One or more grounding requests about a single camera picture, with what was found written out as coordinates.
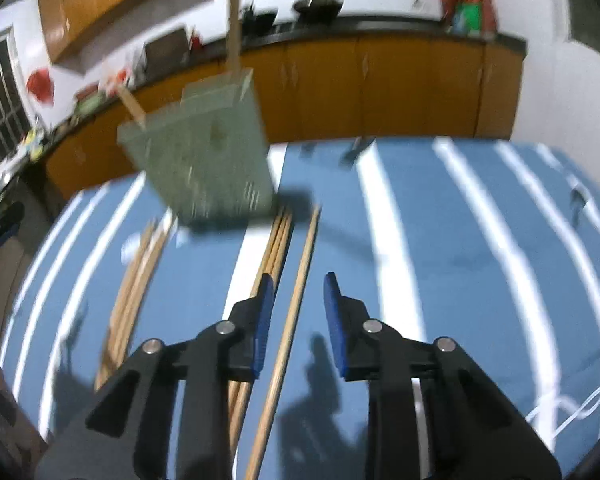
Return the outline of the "wooden chopstick far left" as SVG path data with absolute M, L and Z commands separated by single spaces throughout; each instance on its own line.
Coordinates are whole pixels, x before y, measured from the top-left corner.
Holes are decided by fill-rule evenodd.
M 102 352 L 100 352 L 100 364 L 94 381 L 95 391 L 102 388 L 102 385 L 108 380 L 110 374 L 117 369 L 117 365 L 114 362 L 114 341 L 116 340 L 116 330 L 122 318 L 122 314 L 124 313 L 126 304 L 128 303 L 129 296 L 131 295 L 131 290 L 136 279 L 136 274 L 140 268 L 140 263 L 142 262 L 143 255 L 149 245 L 154 229 L 155 221 L 151 220 L 140 237 L 140 244 L 138 245 L 133 259 L 126 268 L 117 294 L 116 302 L 114 303 L 114 308 L 112 309 L 110 315 L 107 335 L 104 345 L 102 346 Z

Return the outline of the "wooden chopstick middle right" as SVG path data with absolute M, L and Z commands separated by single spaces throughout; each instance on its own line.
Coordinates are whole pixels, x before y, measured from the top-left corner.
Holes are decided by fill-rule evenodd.
M 272 283 L 274 285 L 274 290 L 277 290 L 277 284 L 279 281 L 280 274 L 282 273 L 282 269 L 284 266 L 285 258 L 286 258 L 286 250 L 288 246 L 289 233 L 291 229 L 291 212 L 288 208 L 283 208 L 279 211 L 279 214 L 282 211 L 286 211 L 286 226 L 283 229 L 283 238 L 282 242 L 278 248 L 278 254 L 276 258 L 275 268 L 273 270 L 273 274 L 268 274 L 272 278 Z M 230 420 L 230 429 L 228 430 L 228 434 L 230 435 L 230 452 L 232 452 L 232 457 L 235 457 L 237 451 L 237 445 L 240 438 L 240 434 L 242 433 L 242 425 L 244 424 L 245 414 L 248 408 L 249 399 L 251 396 L 252 383 L 248 382 L 249 386 L 245 388 L 242 394 L 238 399 L 238 413 L 234 417 L 233 420 Z

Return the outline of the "wooden chopstick middle centre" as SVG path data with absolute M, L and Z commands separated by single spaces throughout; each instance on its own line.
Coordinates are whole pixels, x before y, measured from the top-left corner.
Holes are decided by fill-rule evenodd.
M 275 268 L 278 248 L 283 238 L 283 229 L 286 226 L 286 211 L 282 211 L 272 223 L 268 244 L 264 248 L 262 259 L 256 276 L 254 277 L 250 295 L 254 296 L 260 286 L 262 275 L 265 273 L 273 274 Z M 233 420 L 238 413 L 238 399 L 242 392 L 249 386 L 248 382 L 232 382 L 228 389 L 228 412 L 230 420 Z

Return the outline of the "red plastic bag hanging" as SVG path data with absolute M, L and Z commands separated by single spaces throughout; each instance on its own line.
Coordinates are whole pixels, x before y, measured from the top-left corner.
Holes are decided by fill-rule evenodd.
M 27 92 L 40 104 L 46 106 L 54 105 L 55 85 L 47 67 L 38 68 L 30 73 L 27 83 Z

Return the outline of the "wooden chopstick pair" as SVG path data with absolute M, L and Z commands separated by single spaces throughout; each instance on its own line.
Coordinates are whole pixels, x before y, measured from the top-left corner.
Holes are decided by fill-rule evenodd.
M 268 385 L 268 393 L 266 394 L 264 407 L 259 419 L 257 434 L 254 437 L 253 446 L 249 454 L 249 462 L 245 473 L 245 479 L 247 480 L 257 480 L 259 478 L 266 447 L 268 446 L 268 439 L 271 435 L 291 354 L 291 347 L 294 342 L 294 334 L 296 333 L 303 294 L 306 289 L 306 279 L 309 275 L 320 215 L 321 207 L 316 205 L 313 208 L 309 229 L 306 233 L 306 241 L 303 245 L 298 272 L 294 280 L 294 290 L 291 294 L 282 339 L 280 340 L 276 354 L 274 370 L 270 384 Z
M 227 71 L 234 78 L 240 73 L 242 25 L 239 21 L 240 0 L 228 0 L 228 32 L 226 36 Z

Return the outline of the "green perforated utensil holder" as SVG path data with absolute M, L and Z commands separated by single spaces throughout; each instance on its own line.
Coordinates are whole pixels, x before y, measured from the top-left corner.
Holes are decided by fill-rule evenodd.
M 118 143 L 186 226 L 267 216 L 276 201 L 253 70 L 189 84 L 178 102 L 118 127 Z

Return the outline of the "wooden chopstick group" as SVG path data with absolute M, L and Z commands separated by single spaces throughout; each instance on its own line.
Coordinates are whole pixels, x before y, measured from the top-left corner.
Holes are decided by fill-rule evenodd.
M 140 268 L 136 274 L 136 279 L 126 304 L 124 313 L 116 330 L 116 340 L 114 341 L 114 362 L 117 369 L 121 366 L 128 355 L 131 336 L 135 327 L 138 312 L 142 305 L 149 281 L 154 274 L 155 267 L 160 259 L 168 229 L 155 224 L 151 240 L 143 255 Z
M 119 99 L 121 100 L 125 108 L 128 110 L 128 112 L 131 114 L 134 122 L 136 122 L 136 124 L 140 128 L 145 129 L 146 113 L 143 107 L 140 106 L 140 103 L 137 101 L 137 99 L 135 99 L 132 93 L 129 92 L 128 88 L 122 86 L 121 84 L 117 85 L 116 91 L 117 95 L 119 96 Z

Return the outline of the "wooden lower cabinets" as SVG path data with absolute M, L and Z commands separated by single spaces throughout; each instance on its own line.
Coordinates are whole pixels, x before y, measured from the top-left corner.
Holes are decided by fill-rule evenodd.
M 257 48 L 242 56 L 268 142 L 354 136 L 509 139 L 520 95 L 525 42 L 424 35 L 363 35 Z M 134 91 L 146 112 L 181 99 L 186 84 L 220 73 L 202 63 Z M 68 200 L 134 172 L 117 144 L 131 120 L 114 101 L 61 140 L 42 166 Z

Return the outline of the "black wok left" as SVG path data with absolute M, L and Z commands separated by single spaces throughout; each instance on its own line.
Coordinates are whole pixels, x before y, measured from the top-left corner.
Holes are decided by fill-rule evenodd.
M 240 24 L 244 36 L 265 36 L 273 28 L 277 18 L 278 9 L 258 10 L 253 2 L 248 3 L 240 9 Z

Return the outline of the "dark cutting board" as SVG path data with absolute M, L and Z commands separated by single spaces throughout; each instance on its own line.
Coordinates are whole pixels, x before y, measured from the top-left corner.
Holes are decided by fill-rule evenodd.
M 144 44 L 146 70 L 155 72 L 178 65 L 189 55 L 188 36 L 185 27 L 179 27 Z

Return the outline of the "blue white striped tablecloth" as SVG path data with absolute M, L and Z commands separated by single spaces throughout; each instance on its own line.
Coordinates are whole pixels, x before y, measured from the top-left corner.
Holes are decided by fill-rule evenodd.
M 358 479 L 367 387 L 339 375 L 337 295 L 403 337 L 454 339 L 573 471 L 600 438 L 600 189 L 566 154 L 504 141 L 378 140 L 278 146 L 279 191 L 297 200 L 260 379 L 236 472 L 248 469 L 289 304 L 311 254 L 260 475 Z M 46 438 L 93 395 L 126 267 L 150 224 L 164 246 L 131 344 L 175 344 L 226 318 L 256 280 L 270 222 L 196 233 L 142 174 L 79 192 L 15 298 L 0 365 Z

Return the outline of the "red bag with containers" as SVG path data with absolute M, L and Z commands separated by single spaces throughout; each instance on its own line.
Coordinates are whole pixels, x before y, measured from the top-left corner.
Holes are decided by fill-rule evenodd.
M 494 0 L 440 0 L 442 21 L 459 34 L 495 34 Z

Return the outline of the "wooden chopstick left group inner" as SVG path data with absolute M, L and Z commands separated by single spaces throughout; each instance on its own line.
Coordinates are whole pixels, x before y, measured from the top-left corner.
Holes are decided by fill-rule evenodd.
M 137 99 L 135 99 L 132 93 L 129 92 L 128 88 L 122 86 L 121 84 L 117 85 L 116 91 L 117 95 L 119 96 L 119 99 L 121 100 L 125 108 L 128 110 L 128 112 L 131 114 L 134 122 L 136 122 L 136 124 L 140 128 L 145 129 L 146 113 L 143 107 L 140 106 L 140 103 L 137 101 Z

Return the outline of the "left barred window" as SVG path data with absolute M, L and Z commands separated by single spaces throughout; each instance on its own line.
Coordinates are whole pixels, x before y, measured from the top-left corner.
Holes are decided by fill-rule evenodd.
M 31 129 L 22 100 L 8 36 L 0 36 L 0 163 L 9 158 Z

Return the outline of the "wooden chopstick middle left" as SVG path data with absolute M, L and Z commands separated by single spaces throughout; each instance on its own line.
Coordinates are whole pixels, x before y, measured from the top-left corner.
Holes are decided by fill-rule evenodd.
M 224 318 L 230 315 L 236 302 L 250 298 L 258 291 L 262 273 L 271 258 L 276 234 L 283 218 L 283 214 L 278 214 L 273 221 L 256 221 L 248 226 L 230 278 L 223 311 Z

